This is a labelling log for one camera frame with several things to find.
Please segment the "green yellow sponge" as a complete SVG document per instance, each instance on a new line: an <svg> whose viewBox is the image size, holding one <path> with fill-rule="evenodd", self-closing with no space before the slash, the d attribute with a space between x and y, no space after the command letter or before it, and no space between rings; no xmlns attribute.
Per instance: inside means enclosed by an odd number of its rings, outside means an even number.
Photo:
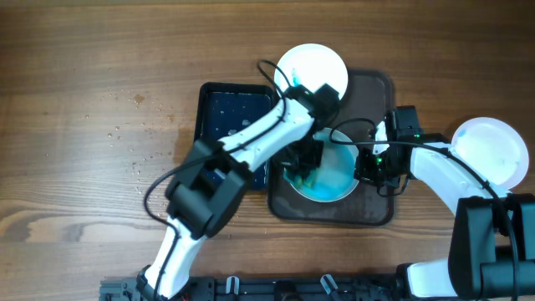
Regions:
<svg viewBox="0 0 535 301"><path fill-rule="evenodd" d="M312 188L318 179L319 169L311 170L306 176L300 176L297 187Z"/></svg>

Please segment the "white plate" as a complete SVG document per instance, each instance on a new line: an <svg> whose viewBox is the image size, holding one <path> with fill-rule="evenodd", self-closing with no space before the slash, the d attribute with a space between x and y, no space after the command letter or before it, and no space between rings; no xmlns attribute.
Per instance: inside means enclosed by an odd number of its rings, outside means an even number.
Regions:
<svg viewBox="0 0 535 301"><path fill-rule="evenodd" d="M527 146L522 137L501 120L470 119L457 128L451 144L470 167L501 187L512 189L527 174Z"/></svg>
<svg viewBox="0 0 535 301"><path fill-rule="evenodd" d="M273 77L276 85L285 91L289 85L303 85L315 92L328 84L344 97L349 75L342 58L331 48L317 43L306 43L288 50L278 61Z"/></svg>
<svg viewBox="0 0 535 301"><path fill-rule="evenodd" d="M312 188L297 187L290 180L290 173L284 169L283 179L301 196L314 202L336 202L347 197L359 184L354 178L354 165L359 154L355 145L340 145L330 141L331 129L324 128L313 138L324 142L324 151L319 174Z"/></svg>

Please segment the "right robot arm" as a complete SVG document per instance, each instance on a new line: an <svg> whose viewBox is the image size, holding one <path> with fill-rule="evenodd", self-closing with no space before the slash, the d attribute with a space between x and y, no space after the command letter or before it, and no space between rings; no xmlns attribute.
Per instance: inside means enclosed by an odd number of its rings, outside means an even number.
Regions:
<svg viewBox="0 0 535 301"><path fill-rule="evenodd" d="M514 194L468 163L441 134L359 142L355 175L386 186L425 183L455 216L447 258L400 268L406 299L510 298L534 294L534 196Z"/></svg>

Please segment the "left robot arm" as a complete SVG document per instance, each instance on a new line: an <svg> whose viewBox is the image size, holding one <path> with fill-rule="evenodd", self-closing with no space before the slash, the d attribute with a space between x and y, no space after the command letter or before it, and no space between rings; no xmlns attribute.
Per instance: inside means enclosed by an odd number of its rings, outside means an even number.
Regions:
<svg viewBox="0 0 535 301"><path fill-rule="evenodd" d="M283 99L263 117L218 141L197 140L185 161L165 174L167 230L155 261L137 285L148 300L169 300L187 284L202 244L230 221L254 172L283 147L322 128L322 100Z"/></svg>

